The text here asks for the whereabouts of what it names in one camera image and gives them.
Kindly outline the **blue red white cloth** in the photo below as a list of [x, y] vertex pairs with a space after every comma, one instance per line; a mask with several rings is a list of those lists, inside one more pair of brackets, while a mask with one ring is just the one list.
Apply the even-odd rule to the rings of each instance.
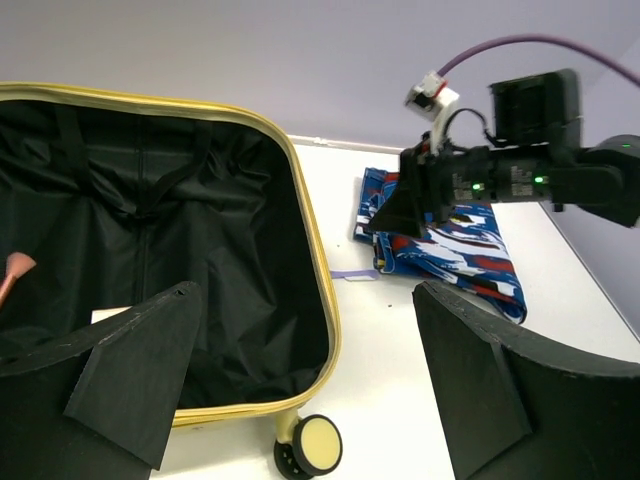
[[364, 171], [353, 239], [373, 247], [374, 267], [383, 274], [434, 277], [486, 300], [508, 320], [521, 324], [528, 309], [521, 283], [489, 204], [459, 205], [443, 227], [416, 239], [375, 232], [369, 222], [394, 192], [396, 172]]

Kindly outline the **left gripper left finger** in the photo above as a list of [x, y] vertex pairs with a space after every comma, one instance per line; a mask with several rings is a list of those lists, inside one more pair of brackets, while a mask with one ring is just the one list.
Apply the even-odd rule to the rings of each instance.
[[166, 450], [200, 326], [182, 282], [1, 361], [4, 479], [147, 479]]

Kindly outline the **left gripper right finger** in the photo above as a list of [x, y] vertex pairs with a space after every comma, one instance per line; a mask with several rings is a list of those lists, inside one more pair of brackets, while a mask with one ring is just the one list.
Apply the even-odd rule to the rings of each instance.
[[639, 367], [490, 314], [442, 284], [413, 293], [458, 479], [635, 479]]

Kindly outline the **yellow hard-shell suitcase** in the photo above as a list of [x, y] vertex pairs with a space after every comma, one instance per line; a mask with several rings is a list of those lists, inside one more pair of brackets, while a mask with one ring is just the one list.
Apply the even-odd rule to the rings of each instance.
[[339, 465], [300, 409], [341, 345], [337, 302], [291, 141], [245, 109], [42, 83], [1, 86], [1, 361], [182, 282], [200, 326], [171, 431], [268, 416], [287, 479]]

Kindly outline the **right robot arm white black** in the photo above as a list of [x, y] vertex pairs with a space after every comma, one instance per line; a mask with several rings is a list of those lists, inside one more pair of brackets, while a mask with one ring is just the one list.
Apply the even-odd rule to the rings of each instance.
[[469, 204], [548, 201], [575, 205], [634, 227], [639, 220], [639, 138], [624, 134], [581, 144], [577, 74], [570, 69], [498, 82], [490, 87], [494, 125], [479, 118], [485, 144], [464, 147], [450, 136], [463, 113], [443, 88], [437, 114], [419, 144], [400, 154], [390, 197], [369, 222], [375, 232], [422, 236]]

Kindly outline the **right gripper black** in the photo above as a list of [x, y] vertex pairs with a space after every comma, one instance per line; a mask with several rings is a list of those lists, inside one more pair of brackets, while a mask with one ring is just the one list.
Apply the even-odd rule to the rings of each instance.
[[451, 144], [433, 155], [426, 141], [403, 150], [396, 187], [369, 228], [422, 238], [428, 224], [446, 223], [458, 205], [497, 203], [499, 157], [499, 151], [487, 146], [464, 149]]

